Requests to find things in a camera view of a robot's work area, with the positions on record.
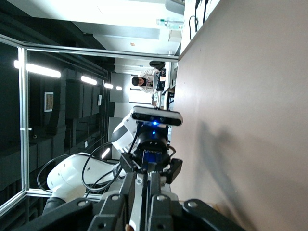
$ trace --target bottle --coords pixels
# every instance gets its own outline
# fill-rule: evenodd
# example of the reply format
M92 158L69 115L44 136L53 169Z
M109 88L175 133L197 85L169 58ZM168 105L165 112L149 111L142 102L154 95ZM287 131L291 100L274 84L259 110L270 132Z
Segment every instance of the bottle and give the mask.
M183 21L179 20L171 20L169 18L167 19L157 19L156 23L158 26L164 26L168 28L169 30L183 30Z

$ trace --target fluorescent light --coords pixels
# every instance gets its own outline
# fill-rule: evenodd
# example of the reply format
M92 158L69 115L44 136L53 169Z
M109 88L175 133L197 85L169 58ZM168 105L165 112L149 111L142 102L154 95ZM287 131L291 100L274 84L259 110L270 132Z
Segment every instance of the fluorescent light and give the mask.
M14 61L14 67L19 69L20 68L20 63L18 60ZM26 64L26 70L28 72L33 72L33 73L37 73L37 74L41 74L44 76L51 76L51 77L55 77L55 78L60 78L61 77L61 73L60 71L55 71L49 68L45 68L42 66L38 66L38 65L34 65L34 64Z
M107 148L106 151L102 154L102 159L104 159L107 156L109 151L110 151L110 148Z
M96 85L97 84L97 81L92 79L92 78L89 78L89 77L85 77L85 76L82 76L81 77L81 81L85 82L85 83L90 83L92 85Z
M19 61L18 61L18 60L15 60L15 61L14 61L14 67L17 68L17 69L20 68Z
M110 88L110 89L114 88L114 86L112 84L110 84L110 83L105 83L104 87Z

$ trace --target white lab coat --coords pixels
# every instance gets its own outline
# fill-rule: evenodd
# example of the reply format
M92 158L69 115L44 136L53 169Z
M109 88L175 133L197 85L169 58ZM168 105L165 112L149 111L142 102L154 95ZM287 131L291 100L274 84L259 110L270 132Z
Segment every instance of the white lab coat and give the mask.
M142 77L147 79L148 81L153 82L153 78L154 78L154 74L159 72L159 70L157 70L156 68L154 68L153 70L146 70L146 71L142 71L138 77ZM140 88L140 90L144 91L145 93L150 93L150 94L155 94L156 93L156 89L153 89L153 87L151 86L138 86Z

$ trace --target aluminum frame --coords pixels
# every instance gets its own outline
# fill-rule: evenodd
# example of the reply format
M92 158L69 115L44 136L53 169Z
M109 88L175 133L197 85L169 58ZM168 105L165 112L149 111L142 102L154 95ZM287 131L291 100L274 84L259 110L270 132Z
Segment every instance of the aluminum frame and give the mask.
M129 59L144 59L157 60L162 62L177 62L178 56L170 56L163 54L137 53L127 51L108 51L99 49L74 48L63 46L40 45L34 43L26 43L15 40L8 36L0 34L0 42L15 46L18 49L18 59L21 65L19 69L19 106L20 106L20 138L21 138L21 179L22 190L6 203L0 206L0 217L5 215L10 209L16 206L26 196L50 197L51 193L40 189L29 188L29 98L28 98L28 73L26 71L27 52L28 51L43 51L56 52L67 54L79 54L89 56L101 56L112 58L129 58ZM89 194L88 198L98 201L100 195Z

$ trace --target person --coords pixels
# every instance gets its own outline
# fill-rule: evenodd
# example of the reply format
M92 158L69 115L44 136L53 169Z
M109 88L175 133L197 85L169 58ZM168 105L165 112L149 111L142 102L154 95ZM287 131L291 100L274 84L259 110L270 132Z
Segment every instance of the person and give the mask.
M139 86L140 90L145 93L155 94L156 89L153 88L154 74L158 73L159 70L154 68L153 70L142 71L138 77L133 77L131 83L134 86Z

